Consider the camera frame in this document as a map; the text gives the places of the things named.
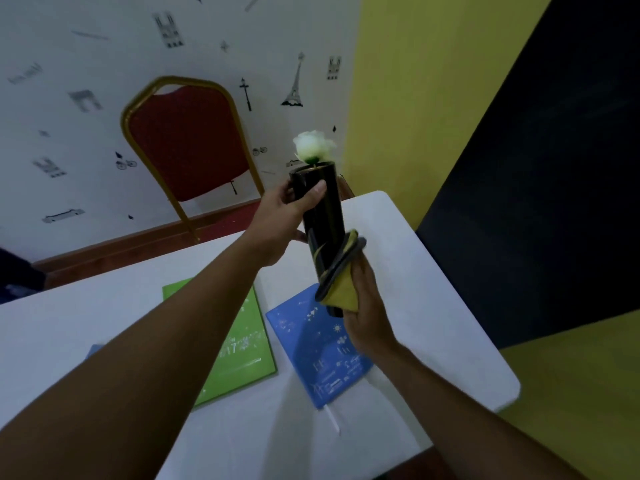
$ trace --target black cylinder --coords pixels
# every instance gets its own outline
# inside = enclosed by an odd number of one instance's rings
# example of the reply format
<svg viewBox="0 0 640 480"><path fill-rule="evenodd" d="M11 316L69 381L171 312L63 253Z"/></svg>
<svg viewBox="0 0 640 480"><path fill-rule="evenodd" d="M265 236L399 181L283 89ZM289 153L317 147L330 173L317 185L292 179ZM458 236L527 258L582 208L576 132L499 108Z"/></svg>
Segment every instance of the black cylinder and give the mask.
<svg viewBox="0 0 640 480"><path fill-rule="evenodd" d="M344 240L344 220L338 194L335 163L306 165L290 172L296 200L302 198L320 180L326 182L326 193L314 209L305 212L303 222L318 279L331 266ZM329 314L341 317L342 309L328 307Z"/></svg>

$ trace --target white table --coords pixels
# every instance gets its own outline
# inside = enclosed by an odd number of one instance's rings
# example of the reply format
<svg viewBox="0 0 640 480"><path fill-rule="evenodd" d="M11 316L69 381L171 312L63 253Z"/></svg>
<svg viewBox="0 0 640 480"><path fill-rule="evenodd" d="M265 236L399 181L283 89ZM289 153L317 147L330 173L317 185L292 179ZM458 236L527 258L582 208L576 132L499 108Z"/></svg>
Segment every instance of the white table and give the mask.
<svg viewBox="0 0 640 480"><path fill-rule="evenodd" d="M516 376L388 195L373 192L342 206L347 229L367 238L365 254L397 338L487 408L516 400ZM238 236L0 306L0 426L82 362L92 344L160 303L162 286L194 276ZM291 243L255 281L262 312L315 281L308 247ZM377 368L332 403L338 436L265 323L277 375L194 411L158 478L371 480L431 446Z"/></svg>

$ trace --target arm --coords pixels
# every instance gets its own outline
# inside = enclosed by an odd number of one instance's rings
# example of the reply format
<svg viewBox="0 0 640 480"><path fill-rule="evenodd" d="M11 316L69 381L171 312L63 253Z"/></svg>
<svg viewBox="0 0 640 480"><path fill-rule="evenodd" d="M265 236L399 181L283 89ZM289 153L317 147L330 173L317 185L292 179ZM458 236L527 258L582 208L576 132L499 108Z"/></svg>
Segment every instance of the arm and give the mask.
<svg viewBox="0 0 640 480"><path fill-rule="evenodd" d="M154 478L262 266L282 256L326 184L265 194L245 233L171 298L0 431L0 478Z"/></svg>
<svg viewBox="0 0 640 480"><path fill-rule="evenodd" d="M425 367L400 345L364 256L351 275L360 311L345 312L356 348L370 357L403 396L454 473L463 480L584 477L564 460Z"/></svg>

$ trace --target red chair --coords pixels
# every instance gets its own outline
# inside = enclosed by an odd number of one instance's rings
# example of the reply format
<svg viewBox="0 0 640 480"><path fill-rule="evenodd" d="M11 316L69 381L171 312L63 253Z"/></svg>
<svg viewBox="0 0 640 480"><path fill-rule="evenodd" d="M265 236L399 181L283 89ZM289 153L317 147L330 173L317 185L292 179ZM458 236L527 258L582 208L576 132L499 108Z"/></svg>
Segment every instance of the red chair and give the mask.
<svg viewBox="0 0 640 480"><path fill-rule="evenodd" d="M156 94L168 85L181 87ZM264 193L233 99L214 82L160 77L128 104L120 125L196 241L180 202L233 185L247 170L260 195Z"/></svg>

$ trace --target rose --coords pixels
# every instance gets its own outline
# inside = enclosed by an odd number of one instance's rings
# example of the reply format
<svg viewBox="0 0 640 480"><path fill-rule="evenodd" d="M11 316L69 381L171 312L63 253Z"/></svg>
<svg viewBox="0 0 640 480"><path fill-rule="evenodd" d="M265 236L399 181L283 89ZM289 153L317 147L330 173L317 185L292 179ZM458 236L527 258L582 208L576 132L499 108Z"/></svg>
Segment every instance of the rose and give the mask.
<svg viewBox="0 0 640 480"><path fill-rule="evenodd" d="M298 160L304 161L307 165L314 165L320 161L331 158L331 150L336 145L332 140L324 137L322 131L305 131L293 138L296 144L296 156Z"/></svg>

